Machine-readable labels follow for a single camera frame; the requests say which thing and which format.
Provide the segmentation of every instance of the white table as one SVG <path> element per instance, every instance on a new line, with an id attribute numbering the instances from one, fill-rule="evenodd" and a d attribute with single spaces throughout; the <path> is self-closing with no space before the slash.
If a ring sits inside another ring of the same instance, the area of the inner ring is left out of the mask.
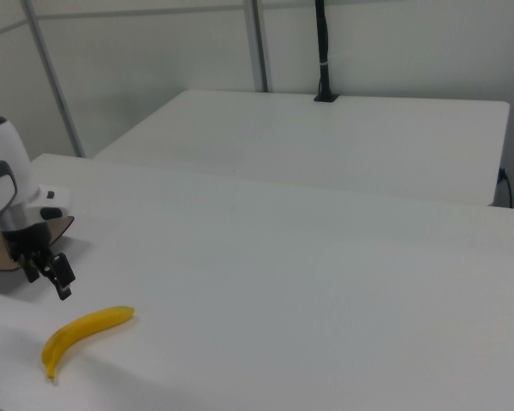
<path id="1" fill-rule="evenodd" d="M 509 106 L 183 92 L 95 156 L 367 193 L 493 202 Z"/>
<path id="2" fill-rule="evenodd" d="M 0 273 L 0 408 L 514 410 L 514 210 L 44 155 L 70 187 L 58 300 Z M 136 321 L 45 382 L 46 338 Z"/>

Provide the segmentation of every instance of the power cord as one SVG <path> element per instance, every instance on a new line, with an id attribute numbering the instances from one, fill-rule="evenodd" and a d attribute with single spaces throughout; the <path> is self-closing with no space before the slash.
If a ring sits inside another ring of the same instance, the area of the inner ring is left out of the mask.
<path id="1" fill-rule="evenodd" d="M 506 180 L 506 186 L 508 187 L 508 200 L 510 203 L 510 208 L 512 207 L 512 187 L 511 181 L 508 179 L 508 175 L 506 174 L 505 169 L 499 169 L 499 174 L 497 175 L 497 184 L 500 184 L 503 180 Z"/>

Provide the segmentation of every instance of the white robot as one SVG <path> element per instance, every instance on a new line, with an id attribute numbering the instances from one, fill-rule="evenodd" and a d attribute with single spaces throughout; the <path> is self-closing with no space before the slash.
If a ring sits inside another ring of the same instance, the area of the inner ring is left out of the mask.
<path id="1" fill-rule="evenodd" d="M 11 259 L 19 264 L 30 283 L 39 274 L 55 285 L 64 300 L 75 280 L 63 253 L 50 250 L 48 220 L 68 215 L 70 191 L 39 185 L 13 124 L 0 117 L 0 232 Z"/>

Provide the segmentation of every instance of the yellow banana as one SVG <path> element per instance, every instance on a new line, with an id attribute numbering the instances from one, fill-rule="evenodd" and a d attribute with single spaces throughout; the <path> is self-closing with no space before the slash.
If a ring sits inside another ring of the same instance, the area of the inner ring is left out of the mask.
<path id="1" fill-rule="evenodd" d="M 134 314 L 132 307 L 118 306 L 89 313 L 57 330 L 42 350 L 42 362 L 48 378 L 55 378 L 55 366 L 64 352 L 82 338 L 128 321 Z"/>

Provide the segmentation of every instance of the table surface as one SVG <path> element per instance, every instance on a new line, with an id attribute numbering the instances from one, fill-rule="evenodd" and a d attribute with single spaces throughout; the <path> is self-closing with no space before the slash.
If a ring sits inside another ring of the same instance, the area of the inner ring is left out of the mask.
<path id="1" fill-rule="evenodd" d="M 183 92 L 96 159 L 367 193 L 493 202 L 509 105 Z"/>
<path id="2" fill-rule="evenodd" d="M 5 410 L 514 410 L 514 210 L 44 155 L 58 300 L 0 273 Z M 47 383 L 55 329 L 113 305 Z"/>

